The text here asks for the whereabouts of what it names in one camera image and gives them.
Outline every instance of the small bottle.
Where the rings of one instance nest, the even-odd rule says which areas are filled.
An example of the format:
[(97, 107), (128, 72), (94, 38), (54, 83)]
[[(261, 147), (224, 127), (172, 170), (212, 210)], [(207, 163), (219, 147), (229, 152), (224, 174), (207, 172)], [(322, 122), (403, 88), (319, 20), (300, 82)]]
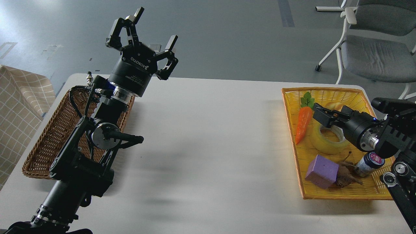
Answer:
[(384, 159), (380, 158), (374, 151), (366, 153), (357, 163), (354, 171), (361, 177), (366, 177), (373, 171), (384, 165)]

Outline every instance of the chair armrest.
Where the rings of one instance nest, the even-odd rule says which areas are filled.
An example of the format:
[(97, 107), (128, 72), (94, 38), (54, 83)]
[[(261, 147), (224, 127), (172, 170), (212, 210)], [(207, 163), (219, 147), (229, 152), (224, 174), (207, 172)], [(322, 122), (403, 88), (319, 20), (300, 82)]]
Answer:
[(357, 19), (355, 18), (354, 10), (357, 9), (356, 7), (346, 7), (345, 11), (341, 13), (341, 18), (344, 16), (347, 18), (347, 22), (351, 25), (357, 24)]

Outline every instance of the wicker basket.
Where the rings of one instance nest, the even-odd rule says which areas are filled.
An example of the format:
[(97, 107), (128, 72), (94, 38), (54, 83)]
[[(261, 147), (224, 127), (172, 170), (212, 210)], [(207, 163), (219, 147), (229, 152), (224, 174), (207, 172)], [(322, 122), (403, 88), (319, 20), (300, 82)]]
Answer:
[[(84, 110), (88, 99), (88, 91), (85, 89), (74, 89), (74, 102), (79, 110)], [(29, 153), (26, 161), (23, 164), (22, 172), (25, 176), (37, 179), (50, 179), (49, 168), (64, 146), (65, 142), (72, 133), (75, 125), (79, 121), (79, 116), (69, 101), (69, 91), (59, 103), (51, 119), (43, 129), (42, 134), (37, 140), (32, 151)], [(128, 111), (122, 113), (117, 125), (120, 131), (123, 132), (129, 117), (131, 107), (134, 103), (134, 96), (131, 97), (128, 104)], [(91, 116), (96, 103), (91, 103), (88, 109), (88, 116)], [(85, 135), (79, 141), (79, 146), (82, 148), (84, 155), (89, 155), (87, 139)], [(94, 160), (98, 162), (104, 154), (104, 149), (94, 148)]]
[[(300, 110), (300, 98), (306, 92), (310, 92), (315, 102), (325, 106), (328, 102), (341, 102), (344, 105), (358, 110), (367, 112), (375, 116), (367, 98), (361, 90), (343, 89), (343, 88), (326, 88), (326, 87), (304, 87), (304, 88), (283, 88), (283, 101), (285, 103), (287, 121), (289, 124), (290, 134), (292, 136), (293, 152), (295, 154), (296, 169), (298, 174), (300, 191), (304, 199), (361, 199), (361, 200), (392, 200), (389, 191), (380, 181), (379, 176), (386, 171), (390, 171), (393, 158), (386, 159), (384, 166), (366, 178), (359, 178), (364, 185), (357, 183), (350, 184), (344, 188), (328, 188), (321, 189), (312, 182), (305, 180), (309, 163), (320, 154), (333, 162), (342, 161), (351, 155), (347, 161), (357, 163), (365, 154), (359, 151), (351, 143), (340, 153), (336, 155), (328, 155), (319, 152), (310, 142), (312, 127), (319, 124), (316, 120), (312, 120), (308, 126), (305, 138), (295, 145), (294, 133), (296, 132), (298, 114)], [(337, 137), (328, 133), (325, 137), (333, 141), (337, 141)]]

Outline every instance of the yellow plastic basket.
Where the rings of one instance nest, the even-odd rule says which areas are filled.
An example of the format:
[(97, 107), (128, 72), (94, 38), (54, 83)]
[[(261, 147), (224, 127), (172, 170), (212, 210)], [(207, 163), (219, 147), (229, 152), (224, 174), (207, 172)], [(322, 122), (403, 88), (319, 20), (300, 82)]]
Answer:
[[(354, 163), (357, 163), (365, 154), (364, 152), (359, 151), (351, 143), (349, 143), (344, 150), (335, 155), (319, 152), (310, 142), (311, 136), (309, 134), (312, 131), (312, 127), (315, 124), (319, 124), (314, 119), (309, 124), (304, 139), (298, 145), (295, 145), (294, 133), (296, 132), (298, 122), (300, 98), (303, 97), (306, 92), (310, 92), (312, 98), (315, 98), (315, 102), (321, 104), (322, 106), (325, 106), (328, 102), (341, 102), (343, 105), (346, 105), (353, 110), (367, 112), (370, 115), (375, 116), (373, 109), (371, 108), (367, 98), (361, 90), (331, 87), (302, 87), (282, 89), (287, 122), (289, 124), (293, 152), (295, 155), (299, 187), (303, 199), (392, 200), (389, 191), (380, 181), (379, 176), (384, 172), (390, 171), (390, 166), (393, 163), (394, 157), (386, 159), (384, 166), (373, 172), (368, 177), (357, 177), (363, 182), (363, 185), (353, 183), (344, 188), (321, 189), (314, 185), (312, 182), (305, 180), (309, 163), (316, 157), (317, 154), (320, 154), (325, 158), (332, 160), (333, 162), (339, 162), (348, 156), (349, 151), (351, 151), (352, 153), (346, 161)], [(323, 134), (330, 140), (338, 140), (335, 135), (325, 133)]]

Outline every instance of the gray chair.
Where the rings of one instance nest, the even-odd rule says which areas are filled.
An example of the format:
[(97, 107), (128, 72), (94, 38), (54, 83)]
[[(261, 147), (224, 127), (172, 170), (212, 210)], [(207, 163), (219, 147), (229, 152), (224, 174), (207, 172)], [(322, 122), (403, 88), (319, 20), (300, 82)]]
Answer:
[(359, 0), (357, 7), (347, 7), (341, 39), (319, 62), (315, 70), (334, 51), (337, 53), (339, 76), (343, 68), (361, 77), (391, 83), (405, 83), (399, 99), (415, 97), (408, 95), (410, 83), (416, 82), (416, 62), (412, 55), (416, 46), (409, 51), (400, 42), (346, 35), (350, 29), (372, 30), (395, 36), (405, 36), (416, 27), (416, 0)]

